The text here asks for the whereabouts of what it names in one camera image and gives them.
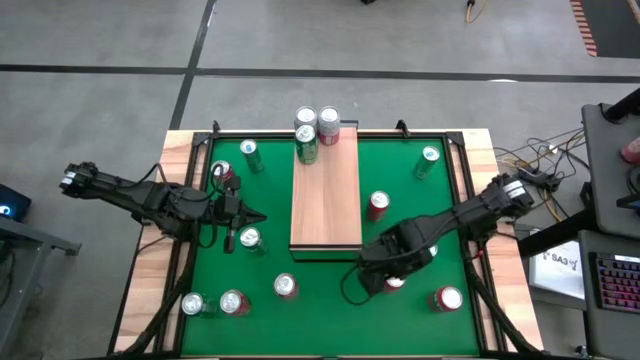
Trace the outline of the backlit black keyboard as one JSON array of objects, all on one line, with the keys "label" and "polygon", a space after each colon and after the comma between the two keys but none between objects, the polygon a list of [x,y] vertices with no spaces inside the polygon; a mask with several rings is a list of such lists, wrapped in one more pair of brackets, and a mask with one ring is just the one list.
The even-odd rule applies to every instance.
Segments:
[{"label": "backlit black keyboard", "polygon": [[640,314],[640,257],[590,252],[589,261],[597,306]]}]

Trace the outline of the red cup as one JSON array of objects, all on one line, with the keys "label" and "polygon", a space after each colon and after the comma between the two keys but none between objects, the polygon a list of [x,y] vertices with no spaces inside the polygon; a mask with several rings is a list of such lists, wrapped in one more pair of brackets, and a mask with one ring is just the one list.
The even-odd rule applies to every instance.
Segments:
[{"label": "red cup", "polygon": [[633,165],[640,165],[640,136],[620,149],[621,158]]}]

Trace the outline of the silver and red soda can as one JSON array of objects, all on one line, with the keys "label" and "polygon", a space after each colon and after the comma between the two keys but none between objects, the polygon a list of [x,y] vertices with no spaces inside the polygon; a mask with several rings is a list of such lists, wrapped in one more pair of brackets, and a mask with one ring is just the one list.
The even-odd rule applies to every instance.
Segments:
[{"label": "silver and red soda can", "polygon": [[295,112],[294,128],[298,129],[303,125],[309,125],[313,128],[317,127],[318,115],[311,106],[302,106]]},{"label": "silver and red soda can", "polygon": [[333,106],[323,107],[318,114],[318,135],[322,144],[333,145],[339,141],[341,117]]}]

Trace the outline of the black striped-edge floor mat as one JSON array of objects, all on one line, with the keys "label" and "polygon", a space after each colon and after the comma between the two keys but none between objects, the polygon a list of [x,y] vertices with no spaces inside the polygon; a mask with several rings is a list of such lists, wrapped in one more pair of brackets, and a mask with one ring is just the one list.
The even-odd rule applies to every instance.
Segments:
[{"label": "black striped-edge floor mat", "polygon": [[588,55],[640,59],[640,0],[569,0]]}]

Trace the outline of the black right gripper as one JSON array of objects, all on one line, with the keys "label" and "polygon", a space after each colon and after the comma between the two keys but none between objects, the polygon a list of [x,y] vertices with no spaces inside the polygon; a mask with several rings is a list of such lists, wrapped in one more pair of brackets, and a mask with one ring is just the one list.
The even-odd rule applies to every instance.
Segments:
[{"label": "black right gripper", "polygon": [[429,248],[436,245],[437,236],[432,220],[403,220],[362,249],[359,270],[405,278],[434,260]]}]

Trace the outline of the green table mat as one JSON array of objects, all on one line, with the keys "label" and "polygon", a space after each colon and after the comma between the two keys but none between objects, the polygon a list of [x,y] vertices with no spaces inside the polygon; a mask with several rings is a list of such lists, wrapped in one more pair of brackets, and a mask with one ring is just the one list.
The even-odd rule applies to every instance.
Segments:
[{"label": "green table mat", "polygon": [[[243,248],[223,252],[219,230],[211,248],[196,255],[192,290],[218,298],[230,289],[244,293],[251,309],[243,316],[191,317],[184,330],[185,355],[474,355],[479,350],[472,308],[436,312],[430,296],[443,286],[467,287],[460,241],[449,233],[438,241],[433,262],[410,275],[392,293],[369,297],[346,263],[297,262],[289,251],[293,166],[290,139],[260,140],[265,166],[247,168],[235,140],[220,140],[217,160],[229,162],[242,181],[241,198],[267,219],[258,226],[267,253]],[[275,278],[291,273],[298,295],[280,298]]]}]

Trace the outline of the red Coca-Cola can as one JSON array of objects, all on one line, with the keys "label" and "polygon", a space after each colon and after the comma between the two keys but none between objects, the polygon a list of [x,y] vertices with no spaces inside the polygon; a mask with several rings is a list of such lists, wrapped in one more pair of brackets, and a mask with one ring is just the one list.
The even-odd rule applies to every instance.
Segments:
[{"label": "red Coca-Cola can", "polygon": [[283,299],[293,299],[298,295],[298,282],[291,273],[279,274],[273,284],[275,293]]}]

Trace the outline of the black box with blue light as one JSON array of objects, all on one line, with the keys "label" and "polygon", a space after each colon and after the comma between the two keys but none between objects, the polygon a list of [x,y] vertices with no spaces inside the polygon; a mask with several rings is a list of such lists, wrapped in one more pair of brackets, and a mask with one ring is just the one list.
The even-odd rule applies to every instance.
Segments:
[{"label": "black box with blue light", "polygon": [[0,184],[0,216],[22,222],[27,215],[32,200],[16,190]]}]

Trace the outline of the green soda can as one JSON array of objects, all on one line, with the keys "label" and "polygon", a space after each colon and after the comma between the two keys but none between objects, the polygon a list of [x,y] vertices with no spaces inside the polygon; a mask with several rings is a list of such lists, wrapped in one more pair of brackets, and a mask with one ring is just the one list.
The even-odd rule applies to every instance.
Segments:
[{"label": "green soda can", "polygon": [[181,301],[182,312],[189,317],[211,318],[218,312],[218,302],[200,292],[190,292]]},{"label": "green soda can", "polygon": [[267,253],[266,242],[255,227],[246,227],[240,234],[240,243],[249,253],[263,256]]},{"label": "green soda can", "polygon": [[301,125],[295,132],[295,147],[298,160],[305,165],[317,159],[318,145],[316,132],[311,125]]}]

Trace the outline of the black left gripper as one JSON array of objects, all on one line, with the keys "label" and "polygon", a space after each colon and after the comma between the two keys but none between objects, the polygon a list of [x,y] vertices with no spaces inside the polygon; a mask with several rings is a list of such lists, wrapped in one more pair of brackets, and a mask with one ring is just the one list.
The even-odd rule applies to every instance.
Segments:
[{"label": "black left gripper", "polygon": [[223,252],[231,254],[235,250],[236,235],[244,226],[265,221],[267,216],[242,202],[236,190],[226,190],[208,208],[211,225],[210,241],[202,248],[211,248],[218,240],[219,227],[226,228]]}]

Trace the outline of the red-orange soda can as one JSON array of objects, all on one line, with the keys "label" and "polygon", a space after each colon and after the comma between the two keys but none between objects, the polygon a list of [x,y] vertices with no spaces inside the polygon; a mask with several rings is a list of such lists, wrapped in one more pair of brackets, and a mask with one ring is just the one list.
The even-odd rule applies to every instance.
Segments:
[{"label": "red-orange soda can", "polygon": [[371,222],[378,222],[384,218],[390,207],[389,195],[381,190],[373,192],[369,197],[367,217]]}]

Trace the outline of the white sign board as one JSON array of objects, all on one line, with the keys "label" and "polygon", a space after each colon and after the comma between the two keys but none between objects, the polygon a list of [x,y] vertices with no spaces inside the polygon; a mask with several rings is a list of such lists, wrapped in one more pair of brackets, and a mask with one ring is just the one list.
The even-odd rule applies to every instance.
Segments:
[{"label": "white sign board", "polygon": [[584,281],[577,241],[569,241],[529,258],[529,284],[583,300]]}]

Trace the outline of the grey metal cart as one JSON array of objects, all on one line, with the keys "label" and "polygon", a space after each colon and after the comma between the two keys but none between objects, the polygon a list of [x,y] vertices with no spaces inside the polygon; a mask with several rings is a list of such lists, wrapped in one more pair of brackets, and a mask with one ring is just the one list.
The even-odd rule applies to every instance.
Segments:
[{"label": "grey metal cart", "polygon": [[4,281],[0,280],[0,360],[6,360],[50,252],[59,249],[77,256],[81,244],[6,217],[0,217],[0,241],[10,243],[13,254],[7,292],[1,292]]}]

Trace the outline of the grey desk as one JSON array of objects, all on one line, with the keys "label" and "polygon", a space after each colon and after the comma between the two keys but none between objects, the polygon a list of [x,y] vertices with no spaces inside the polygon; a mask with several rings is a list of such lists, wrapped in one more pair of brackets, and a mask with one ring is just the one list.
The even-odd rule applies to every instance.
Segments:
[{"label": "grey desk", "polygon": [[640,242],[582,230],[578,233],[586,301],[588,352],[611,360],[640,360],[640,314],[599,308],[592,285],[589,253],[640,257]]},{"label": "grey desk", "polygon": [[620,208],[616,201],[629,195],[627,171],[620,150],[640,136],[640,117],[631,115],[620,124],[602,116],[597,105],[581,108],[598,228],[605,233],[640,239],[640,216]]}]

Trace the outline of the black desk leg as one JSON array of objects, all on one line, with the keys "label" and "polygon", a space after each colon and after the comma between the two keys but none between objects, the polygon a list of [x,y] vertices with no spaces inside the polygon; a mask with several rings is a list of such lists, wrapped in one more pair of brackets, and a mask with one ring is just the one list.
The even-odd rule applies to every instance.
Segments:
[{"label": "black desk leg", "polygon": [[573,240],[579,231],[596,229],[595,212],[592,209],[585,209],[553,226],[519,240],[518,250],[522,258],[529,258]]}]

